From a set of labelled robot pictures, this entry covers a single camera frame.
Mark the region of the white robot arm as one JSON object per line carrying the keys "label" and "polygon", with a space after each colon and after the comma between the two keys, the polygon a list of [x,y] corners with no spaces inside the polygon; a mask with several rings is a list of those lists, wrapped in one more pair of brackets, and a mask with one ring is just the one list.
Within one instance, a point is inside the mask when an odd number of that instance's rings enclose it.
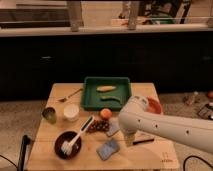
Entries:
{"label": "white robot arm", "polygon": [[148,106],[144,96],[128,99],[118,115],[124,137],[144,131],[213,154],[213,121],[150,113]]}

